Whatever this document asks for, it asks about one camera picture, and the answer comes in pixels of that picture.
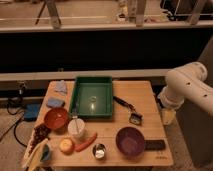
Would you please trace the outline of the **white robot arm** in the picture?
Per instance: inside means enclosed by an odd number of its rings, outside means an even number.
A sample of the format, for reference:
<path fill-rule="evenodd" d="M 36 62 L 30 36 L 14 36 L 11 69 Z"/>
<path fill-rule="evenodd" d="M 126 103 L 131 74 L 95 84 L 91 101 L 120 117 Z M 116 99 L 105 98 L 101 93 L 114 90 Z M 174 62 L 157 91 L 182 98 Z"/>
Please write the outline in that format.
<path fill-rule="evenodd" d="M 165 75 L 166 85 L 158 95 L 162 104 L 161 114 L 164 125 L 170 125 L 176 111 L 188 99 L 213 116 L 213 88 L 205 84 L 208 71 L 201 62 L 191 62 L 173 68 Z"/>

